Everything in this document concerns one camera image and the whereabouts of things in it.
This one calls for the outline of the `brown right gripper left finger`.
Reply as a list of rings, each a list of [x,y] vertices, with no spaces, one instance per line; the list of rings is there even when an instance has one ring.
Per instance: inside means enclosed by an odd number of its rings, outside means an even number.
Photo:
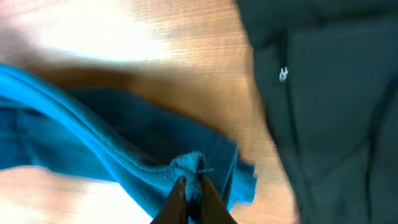
[[[187,224],[186,178],[180,176],[162,210],[150,224]]]

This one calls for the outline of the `brown right gripper right finger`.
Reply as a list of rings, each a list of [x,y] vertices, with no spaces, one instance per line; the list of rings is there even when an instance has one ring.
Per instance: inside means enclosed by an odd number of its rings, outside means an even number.
[[[237,224],[208,177],[201,179],[201,224]]]

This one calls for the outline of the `blue t-shirt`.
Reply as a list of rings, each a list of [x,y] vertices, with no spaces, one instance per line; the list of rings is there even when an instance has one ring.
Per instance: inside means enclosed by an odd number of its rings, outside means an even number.
[[[186,178],[187,223],[200,223],[201,179],[208,177],[227,210],[251,203],[254,166],[228,138],[115,89],[65,91],[1,65],[1,169],[44,167],[118,183],[152,220],[180,176]]]

